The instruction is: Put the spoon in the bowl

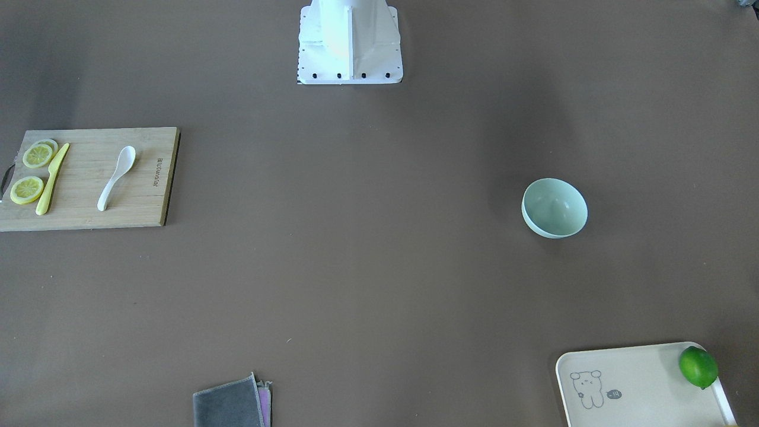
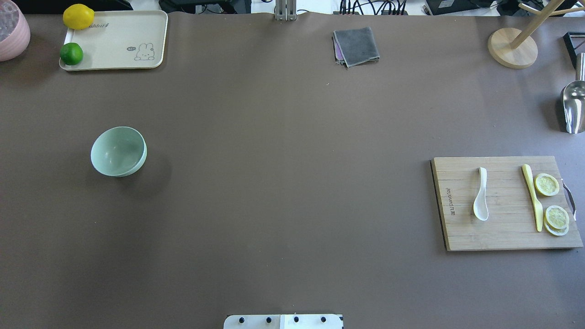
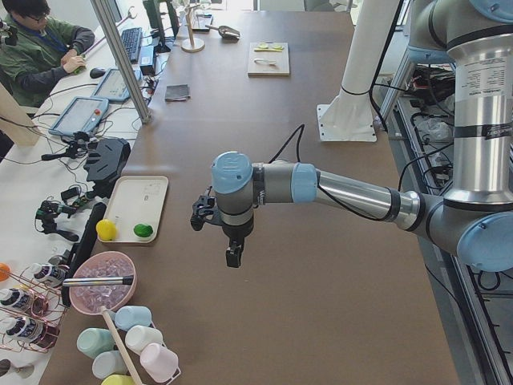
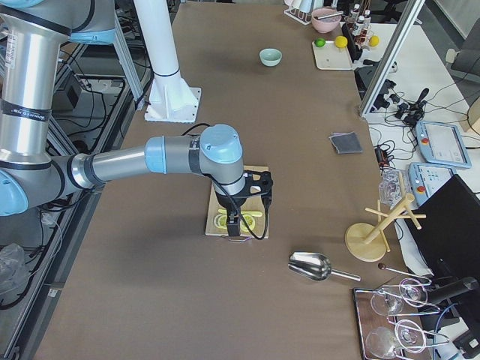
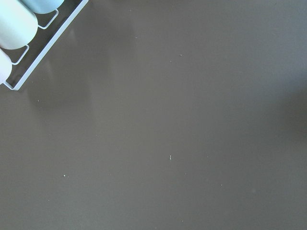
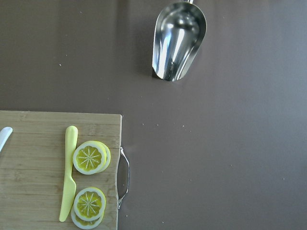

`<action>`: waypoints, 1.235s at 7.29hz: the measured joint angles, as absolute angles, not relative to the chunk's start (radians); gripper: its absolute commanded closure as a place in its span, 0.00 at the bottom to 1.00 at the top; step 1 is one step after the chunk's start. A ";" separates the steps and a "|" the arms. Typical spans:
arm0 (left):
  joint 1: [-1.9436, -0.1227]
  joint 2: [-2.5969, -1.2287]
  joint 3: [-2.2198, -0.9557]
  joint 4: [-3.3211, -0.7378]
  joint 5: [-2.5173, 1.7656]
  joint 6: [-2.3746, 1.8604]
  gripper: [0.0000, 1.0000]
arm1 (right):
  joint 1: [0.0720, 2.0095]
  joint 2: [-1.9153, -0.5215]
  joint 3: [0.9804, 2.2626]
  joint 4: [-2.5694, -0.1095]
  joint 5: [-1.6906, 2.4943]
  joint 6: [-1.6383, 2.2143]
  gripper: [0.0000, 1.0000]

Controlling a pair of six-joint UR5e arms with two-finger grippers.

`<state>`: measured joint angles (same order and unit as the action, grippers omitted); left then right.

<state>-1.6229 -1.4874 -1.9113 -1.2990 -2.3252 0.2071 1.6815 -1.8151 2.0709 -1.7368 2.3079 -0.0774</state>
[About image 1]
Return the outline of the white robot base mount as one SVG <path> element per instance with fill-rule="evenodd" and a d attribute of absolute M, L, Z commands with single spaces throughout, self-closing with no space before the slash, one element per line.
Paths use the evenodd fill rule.
<path fill-rule="evenodd" d="M 385 1 L 312 1 L 301 8 L 298 41 L 299 84 L 402 82 L 398 11 Z"/>

